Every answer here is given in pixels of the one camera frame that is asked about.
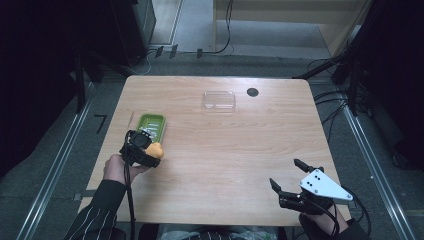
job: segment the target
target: wooden table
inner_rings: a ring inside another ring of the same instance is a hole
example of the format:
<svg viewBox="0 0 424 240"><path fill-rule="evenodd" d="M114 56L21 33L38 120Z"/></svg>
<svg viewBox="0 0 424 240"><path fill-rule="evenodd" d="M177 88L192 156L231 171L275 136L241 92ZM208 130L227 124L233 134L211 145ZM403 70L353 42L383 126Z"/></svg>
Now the wooden table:
<svg viewBox="0 0 424 240"><path fill-rule="evenodd" d="M229 0L214 0L213 46L216 21L225 20ZM345 47L354 28L362 24L372 0L237 0L231 19L239 21L318 24L331 56Z"/></svg>
<svg viewBox="0 0 424 240"><path fill-rule="evenodd" d="M256 88L250 97L246 90ZM205 91L235 93L234 112L202 108ZM165 157L133 182L136 219L145 223L296 226L298 212L281 209L269 178L300 192L307 174L299 158L338 176L309 85L296 79L232 77L128 78L88 190L96 189L105 161L123 145L142 114L166 117ZM84 198L81 207L90 202ZM346 207L342 213L349 217ZM119 221L129 221L126 198Z"/></svg>

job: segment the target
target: floor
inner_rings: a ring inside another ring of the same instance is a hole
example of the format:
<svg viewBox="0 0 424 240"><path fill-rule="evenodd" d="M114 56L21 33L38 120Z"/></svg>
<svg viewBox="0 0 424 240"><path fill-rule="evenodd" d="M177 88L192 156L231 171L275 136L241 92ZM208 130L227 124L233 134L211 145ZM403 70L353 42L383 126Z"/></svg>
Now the floor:
<svg viewBox="0 0 424 240"><path fill-rule="evenodd" d="M160 34L155 32L151 47L164 46L167 50L178 44L177 55L171 58L171 54L165 51L161 57L150 56L146 61L131 68L135 72L149 75L289 78L300 75L322 62L314 60L329 57L317 26L252 26L249 22L233 21L231 39L234 43L223 52L223 56L203 55L197 59L195 55L184 52L196 52L199 48L203 51L212 49L211 1L154 0L154 4L161 2L171 5L168 9L174 9L174 12L168 10L171 12L157 13L157 16L167 16L169 21L176 20L176 24L172 24L172 28L167 26L168 30L162 31L166 32L163 35L165 37L160 37ZM218 43L223 46L226 41L225 25L219 29ZM310 79L314 96L335 90L335 86L329 81L329 72L320 73ZM78 194L83 193L88 182L90 169L97 158L125 83L122 76L107 69L105 76L102 84L90 84L87 93L91 96L90 104L86 106L84 114L75 115L76 101L72 101L46 133L34 153L1 179L0 239L56 239L66 232L78 211ZM339 106L340 102L331 101L317 105L317 109L324 120ZM95 114L108 116L99 132L100 119L95 117ZM81 125L76 129L77 134L69 136L68 131L74 128L78 121ZM329 147L341 183L352 189L368 209L372 223L371 237L424 239L422 171L401 170L393 165L391 155L375 123L365 113L352 118L349 111L342 111L332 125L327 123L323 128L328 137L331 132ZM69 152L63 154L62 143L67 139L65 136L71 137L67 143L72 144ZM63 165L57 166L61 174L57 178L47 179L52 166L56 166L57 159L63 161ZM45 187L46 179L53 182L51 192L40 195L40 189ZM45 205L34 205L39 198L47 199ZM360 216L361 211L357 205L349 205L349 208L353 217ZM31 210L34 209L41 210L41 215L32 215L35 219L25 221L27 216L33 214ZM361 224L367 228L365 221ZM118 227L128 231L126 223L118 223ZM292 230L295 233L301 231L299 227L287 228L290 239Z"/></svg>

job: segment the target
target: green plastic container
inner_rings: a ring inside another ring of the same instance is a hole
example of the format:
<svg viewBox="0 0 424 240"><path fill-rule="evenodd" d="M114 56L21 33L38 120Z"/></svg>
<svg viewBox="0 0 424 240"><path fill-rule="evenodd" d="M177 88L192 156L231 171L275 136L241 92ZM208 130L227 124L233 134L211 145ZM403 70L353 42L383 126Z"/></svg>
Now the green plastic container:
<svg viewBox="0 0 424 240"><path fill-rule="evenodd" d="M140 117L136 131L141 132L147 130L154 136L152 142L162 142L163 133L165 132L166 119L158 114L144 114Z"/></svg>

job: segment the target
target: clear plastic container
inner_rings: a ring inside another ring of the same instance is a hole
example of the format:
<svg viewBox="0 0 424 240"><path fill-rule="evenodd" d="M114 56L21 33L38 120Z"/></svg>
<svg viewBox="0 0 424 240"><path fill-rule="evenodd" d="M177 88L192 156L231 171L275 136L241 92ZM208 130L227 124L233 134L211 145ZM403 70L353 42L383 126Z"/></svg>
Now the clear plastic container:
<svg viewBox="0 0 424 240"><path fill-rule="evenodd" d="M209 112L234 112L236 96L230 91L206 91L203 93L202 107Z"/></svg>

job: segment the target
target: human hand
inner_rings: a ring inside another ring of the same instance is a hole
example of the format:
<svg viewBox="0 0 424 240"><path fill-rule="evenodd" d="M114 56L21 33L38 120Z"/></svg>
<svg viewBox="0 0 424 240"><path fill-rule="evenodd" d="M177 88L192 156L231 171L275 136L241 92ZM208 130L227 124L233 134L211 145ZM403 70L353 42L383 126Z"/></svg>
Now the human hand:
<svg viewBox="0 0 424 240"><path fill-rule="evenodd" d="M118 181L126 185L125 176L124 176L124 166L125 166L125 162L122 159L121 155L110 156L109 160L106 161L105 167L103 169L103 179ZM138 174L143 173L149 169L150 168L145 166L136 166L136 167L130 166L129 172L130 172L131 183L133 182L134 178Z"/></svg>
<svg viewBox="0 0 424 240"><path fill-rule="evenodd" d="M340 227L339 233L343 232L349 227L342 213L339 211L339 209L335 205L332 205L328 209L328 212L330 212L333 216L337 215L337 222L339 223L339 227ZM327 214L324 213L322 215L307 215L307 214L305 215L311 221L314 221L318 225L318 227L321 228L321 230L324 231L326 234L330 236L333 234L334 221Z"/></svg>

